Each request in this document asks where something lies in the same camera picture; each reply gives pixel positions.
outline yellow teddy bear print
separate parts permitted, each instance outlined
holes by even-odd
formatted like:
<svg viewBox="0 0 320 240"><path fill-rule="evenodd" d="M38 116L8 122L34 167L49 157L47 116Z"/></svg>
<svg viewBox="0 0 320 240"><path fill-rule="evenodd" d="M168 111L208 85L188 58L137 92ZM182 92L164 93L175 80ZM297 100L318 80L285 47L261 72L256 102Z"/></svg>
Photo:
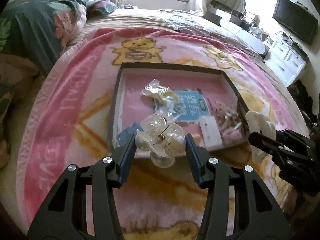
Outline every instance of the yellow teddy bear print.
<svg viewBox="0 0 320 240"><path fill-rule="evenodd" d="M204 45L203 47L209 52L204 53L206 53L208 57L213 58L219 68L234 68L235 70L242 71L242 68L238 65L234 57L229 56L212 45Z"/></svg>
<svg viewBox="0 0 320 240"><path fill-rule="evenodd" d="M118 54L113 65L121 65L123 62L152 62L163 63L159 53L165 46L156 48L156 41L152 38L140 38L122 42L122 48L113 47L112 53Z"/></svg>

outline cardboard box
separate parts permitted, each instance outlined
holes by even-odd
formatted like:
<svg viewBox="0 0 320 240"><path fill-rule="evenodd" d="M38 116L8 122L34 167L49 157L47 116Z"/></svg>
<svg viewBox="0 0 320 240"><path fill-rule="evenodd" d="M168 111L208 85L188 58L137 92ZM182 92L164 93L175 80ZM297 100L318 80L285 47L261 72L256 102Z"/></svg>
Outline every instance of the cardboard box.
<svg viewBox="0 0 320 240"><path fill-rule="evenodd" d="M161 86L169 87L173 91L179 91L181 97L183 97L184 91L187 90L190 92L187 98L193 98L195 103L201 100L196 96L196 93L202 95L202 99L204 100L202 100L202 102L199 101L201 107L191 103L185 104L187 105L186 108L189 108L189 111L191 109L191 115L199 117L198 112L192 110L197 110L198 108L204 110L205 107L208 107L210 113L207 114L206 111L204 111L201 115L216 117L218 108L215 106L220 105L221 102L222 105L225 104L227 107L232 106L236 109L242 123L242 138L233 144L226 145L224 143L219 148L231 147L247 141L249 129L245 120L245 114L249 109L224 71L190 65L123 63L117 76L109 110L109 152L112 152L115 147L124 145L127 133L132 133L136 131L136 129L141 130L142 126L145 127L143 121L155 111L154 101L147 96L140 95L142 89L153 79L159 80ZM181 121L177 123L183 127L185 133L202 135L200 122L190 120L190 116L187 116L185 113L183 114L184 116L181 117ZM199 142L198 145L205 147L204 140ZM150 152L137 150L136 155L138 155L138 157L149 157Z"/></svg>

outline drawer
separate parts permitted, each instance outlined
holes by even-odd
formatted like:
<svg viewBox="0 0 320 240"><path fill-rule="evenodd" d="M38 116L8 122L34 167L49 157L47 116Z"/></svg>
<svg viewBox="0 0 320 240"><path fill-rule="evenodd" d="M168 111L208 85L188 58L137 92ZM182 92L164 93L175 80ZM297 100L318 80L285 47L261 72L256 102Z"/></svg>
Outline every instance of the drawer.
<svg viewBox="0 0 320 240"><path fill-rule="evenodd" d="M303 70L303 68L306 65L306 62L303 61L296 54L294 54L292 51L289 52L289 54L284 60L284 63L297 75L299 75L299 73Z"/></svg>
<svg viewBox="0 0 320 240"><path fill-rule="evenodd" d="M271 51L281 60L284 60L290 49L284 44L284 41L276 40Z"/></svg>
<svg viewBox="0 0 320 240"><path fill-rule="evenodd" d="M275 55L270 53L268 60L266 60L266 65L276 74L276 76L284 81L286 86L292 84L297 75L291 71L290 68L285 66L281 60L279 60Z"/></svg>

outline pink blanket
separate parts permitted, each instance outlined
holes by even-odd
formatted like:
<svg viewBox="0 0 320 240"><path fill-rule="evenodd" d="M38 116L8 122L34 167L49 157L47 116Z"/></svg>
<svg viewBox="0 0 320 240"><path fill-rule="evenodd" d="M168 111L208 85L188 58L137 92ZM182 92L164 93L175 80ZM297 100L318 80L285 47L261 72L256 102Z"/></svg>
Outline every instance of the pink blanket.
<svg viewBox="0 0 320 240"><path fill-rule="evenodd" d="M108 155L106 125L113 87L120 64L133 61L223 68L250 110L268 115L277 130L301 132L295 129L298 124L263 71L239 49L218 40L165 30L99 29L62 55L30 114L20 147L16 184L27 228L68 164L88 166ZM238 156L232 161L238 166L250 162L250 150L245 145L234 151ZM115 191L120 224L128 235L141 228L146 233L163 228L176 232L175 226L182 221L198 228L206 191L196 187L187 164L182 162L168 170L155 168L149 160L134 162L127 184ZM290 185L279 179L270 158L255 168L283 206ZM92 230L90 219L88 226Z"/></svg>

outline bear print blanket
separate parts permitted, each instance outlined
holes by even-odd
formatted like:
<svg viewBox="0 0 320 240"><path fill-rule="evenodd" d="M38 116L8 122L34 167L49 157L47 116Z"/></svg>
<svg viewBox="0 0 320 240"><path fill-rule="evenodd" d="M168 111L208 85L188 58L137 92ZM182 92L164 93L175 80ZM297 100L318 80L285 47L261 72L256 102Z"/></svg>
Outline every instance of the bear print blanket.
<svg viewBox="0 0 320 240"><path fill-rule="evenodd" d="M88 166L107 156L108 110L122 62L161 62L223 69L250 110L263 112L276 129L308 135L288 91L262 62L226 39L204 38L150 28L98 29L62 55L33 105L21 143L16 192L25 228L47 193L70 164ZM256 165L247 143L214 153L224 162L254 166L283 209L295 194L279 178L270 157ZM125 239L194 239L201 224L206 190L192 179L186 158L168 169L135 159L129 179L114 190ZM94 234L87 190L87 226ZM228 234L232 233L234 195L230 189Z"/></svg>

